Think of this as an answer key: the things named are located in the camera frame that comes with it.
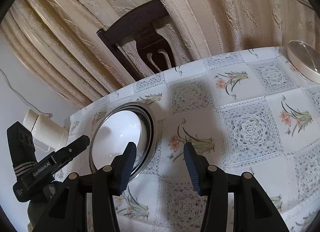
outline white bowl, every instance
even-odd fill
[[[97,169],[111,164],[113,158],[124,152],[127,144],[137,146],[138,162],[147,146],[147,130],[144,123],[132,111],[119,111],[100,126],[92,145],[92,160]]]

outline dark wooden chair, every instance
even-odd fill
[[[169,14],[161,1],[152,0],[122,16],[108,30],[97,31],[99,38],[136,81],[142,77],[116,44],[131,35],[136,41],[139,56],[154,73],[175,67],[169,43],[156,32],[152,25],[154,20],[167,15]]]

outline bowl rim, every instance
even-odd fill
[[[120,124],[125,124],[125,125],[130,125],[130,123],[132,122],[132,123],[139,123],[139,128],[138,129],[136,129],[136,131],[135,131],[135,134],[134,134],[134,137],[135,137],[135,139],[133,139],[133,140],[137,140],[138,139],[138,143],[137,143],[137,148],[138,148],[138,144],[139,144],[139,142],[140,142],[140,139],[141,139],[141,136],[143,135],[142,134],[142,125],[144,124],[144,122],[139,118],[139,116],[137,115],[137,114],[135,114],[134,112],[132,112],[132,111],[130,111],[130,110],[121,110],[121,111],[118,111],[118,112],[115,112],[114,114],[112,114],[112,115],[110,115],[107,119],[104,119],[102,122],[101,122],[101,125],[100,125],[100,128],[103,126],[103,124],[108,120],[108,119],[111,119],[112,117],[114,117],[115,115],[119,115],[119,116],[117,116],[117,118],[119,119],[119,121],[121,121],[122,123],[120,123]],[[100,130],[100,128],[98,128],[96,131],[96,136],[98,135],[98,133],[99,133],[99,130]],[[94,155],[95,156],[97,156],[97,154],[99,153],[99,152],[95,152],[95,150],[94,150],[94,145],[95,143],[94,143],[94,141],[92,142],[92,161],[93,161],[93,163],[94,163]]]
[[[141,157],[141,160],[139,163],[133,168],[132,173],[130,175],[129,182],[132,181],[133,179],[137,178],[138,175],[144,170],[144,168],[149,164],[151,158],[154,155],[154,152],[156,150],[156,143],[157,143],[157,137],[158,137],[158,128],[157,128],[157,121],[155,119],[155,116],[152,112],[152,110],[146,106],[144,103],[141,102],[128,102],[125,103],[121,106],[116,107],[112,111],[110,111],[102,120],[102,122],[99,124],[99,126],[96,128],[94,135],[90,141],[89,145],[89,166],[91,173],[95,173],[97,171],[97,168],[95,167],[93,163],[93,158],[92,158],[92,146],[93,146],[93,141],[95,139],[95,136],[100,129],[100,127],[103,125],[103,123],[113,114],[119,112],[119,111],[124,111],[124,110],[129,110],[133,111],[135,113],[141,114],[144,118],[145,121],[147,122],[148,125],[144,122],[146,129],[147,129],[147,146],[146,149]]]
[[[314,72],[316,72],[316,73],[319,74],[319,72],[315,71],[313,68],[311,68],[309,65],[307,65],[296,53],[294,53],[294,51],[292,50],[292,47],[291,47],[291,44],[293,44],[293,43],[304,44],[304,45],[308,46],[309,48],[311,48],[312,50],[314,50],[317,54],[319,54],[319,56],[320,56],[320,53],[319,53],[315,48],[313,48],[310,44],[308,44],[308,43],[306,43],[306,42],[304,42],[304,41],[301,41],[301,40],[291,40],[291,41],[289,41],[289,43],[288,43],[288,49],[292,52],[292,54],[293,54],[296,58],[298,58],[299,61],[303,63],[303,65],[305,65],[305,66],[308,67],[309,69],[311,69],[311,70],[313,70]]]

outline curtain fold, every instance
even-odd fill
[[[150,0],[16,0],[1,31],[17,58],[81,108],[134,79],[96,35]],[[297,0],[161,0],[169,16],[153,22],[176,65],[301,39],[319,49],[320,20]],[[117,44],[142,78],[154,72],[127,36]]]

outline table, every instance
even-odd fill
[[[183,160],[188,140],[228,173],[250,171],[290,232],[320,207],[320,85],[303,77],[282,47],[221,54],[161,72],[95,101],[70,117],[69,141],[90,138],[103,117],[131,101],[158,121],[155,155],[120,197],[121,231],[199,231],[205,197],[193,191]],[[90,173],[87,149],[56,178]],[[88,227],[93,231],[88,196]],[[232,231],[233,194],[228,230]]]

